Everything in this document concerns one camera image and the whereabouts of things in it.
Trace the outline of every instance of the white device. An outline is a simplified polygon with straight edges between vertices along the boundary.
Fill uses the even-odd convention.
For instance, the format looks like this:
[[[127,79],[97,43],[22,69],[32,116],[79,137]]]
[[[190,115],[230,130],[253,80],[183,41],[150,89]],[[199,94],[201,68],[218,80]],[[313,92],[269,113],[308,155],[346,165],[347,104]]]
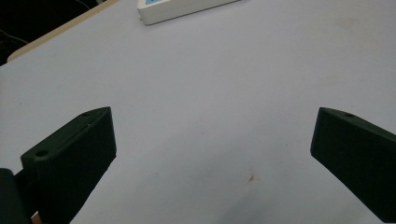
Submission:
[[[146,25],[170,20],[238,0],[138,0],[137,11]]]

